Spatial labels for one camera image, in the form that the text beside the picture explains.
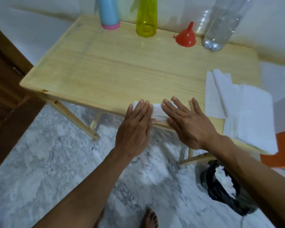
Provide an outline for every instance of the forearm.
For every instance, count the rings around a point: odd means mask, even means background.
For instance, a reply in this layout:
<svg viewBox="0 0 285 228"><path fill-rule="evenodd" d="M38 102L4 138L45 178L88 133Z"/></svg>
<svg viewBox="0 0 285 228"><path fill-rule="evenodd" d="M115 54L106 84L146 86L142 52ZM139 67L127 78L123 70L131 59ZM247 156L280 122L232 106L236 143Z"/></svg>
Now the forearm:
<svg viewBox="0 0 285 228"><path fill-rule="evenodd" d="M35 227L91 228L122 171L131 160L112 150L105 160Z"/></svg>
<svg viewBox="0 0 285 228"><path fill-rule="evenodd" d="M285 178L220 136L209 147L276 227L285 227Z"/></svg>

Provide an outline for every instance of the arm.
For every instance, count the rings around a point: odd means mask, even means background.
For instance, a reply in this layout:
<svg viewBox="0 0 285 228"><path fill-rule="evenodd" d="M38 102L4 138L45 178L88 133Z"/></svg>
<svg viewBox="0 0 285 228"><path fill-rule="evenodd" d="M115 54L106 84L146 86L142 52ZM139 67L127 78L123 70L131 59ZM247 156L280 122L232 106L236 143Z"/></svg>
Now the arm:
<svg viewBox="0 0 285 228"><path fill-rule="evenodd" d="M269 220L276 227L285 227L285 178L242 151L230 138L218 134L195 98L192 99L194 112L176 97L172 100L178 108L167 99L162 108L170 117L167 122L179 139L192 149L212 153L247 190Z"/></svg>
<svg viewBox="0 0 285 228"><path fill-rule="evenodd" d="M104 161L46 214L35 228L94 226L115 182L150 140L150 130L156 121L151 118L153 106L141 100L132 110L131 104L118 129L115 147Z"/></svg>

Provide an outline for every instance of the yellow bottle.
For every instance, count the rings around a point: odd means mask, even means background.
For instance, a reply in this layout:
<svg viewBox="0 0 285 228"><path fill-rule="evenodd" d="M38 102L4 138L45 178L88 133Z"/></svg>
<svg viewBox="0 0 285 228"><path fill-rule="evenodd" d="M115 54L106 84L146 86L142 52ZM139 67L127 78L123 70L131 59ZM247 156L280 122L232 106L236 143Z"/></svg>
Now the yellow bottle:
<svg viewBox="0 0 285 228"><path fill-rule="evenodd" d="M152 37L157 30L157 0L141 0L139 4L136 33L144 38Z"/></svg>

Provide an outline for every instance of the trash bag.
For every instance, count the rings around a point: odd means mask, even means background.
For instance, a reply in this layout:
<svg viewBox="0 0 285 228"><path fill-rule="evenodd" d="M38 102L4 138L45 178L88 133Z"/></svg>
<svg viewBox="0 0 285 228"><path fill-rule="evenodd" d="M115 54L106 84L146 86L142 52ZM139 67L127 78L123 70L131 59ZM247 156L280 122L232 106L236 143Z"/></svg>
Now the trash bag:
<svg viewBox="0 0 285 228"><path fill-rule="evenodd" d="M241 216L252 214L258 209L255 201L249 196L246 190L225 170L225 173L231 177L233 187L236 190L235 199L229 196L221 183L215 177L215 169L221 164L215 161L209 161L210 167L201 173L201 184L211 199L227 204L233 211Z"/></svg>

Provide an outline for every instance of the bare foot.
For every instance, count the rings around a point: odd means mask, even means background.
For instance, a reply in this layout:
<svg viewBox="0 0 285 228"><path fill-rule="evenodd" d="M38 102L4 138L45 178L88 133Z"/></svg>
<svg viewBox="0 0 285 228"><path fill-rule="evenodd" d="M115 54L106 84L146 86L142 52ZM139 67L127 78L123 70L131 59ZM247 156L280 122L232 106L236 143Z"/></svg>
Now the bare foot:
<svg viewBox="0 0 285 228"><path fill-rule="evenodd" d="M158 228L157 216L151 209L146 211L142 221L142 228Z"/></svg>
<svg viewBox="0 0 285 228"><path fill-rule="evenodd" d="M104 208L103 208L103 210L102 210L102 212L100 213L100 215L99 215L99 217L98 217L98 219L97 219L97 221L95 222L95 225L93 226L93 228L98 228L98 224L100 223L100 221L102 220L102 217L104 216Z"/></svg>

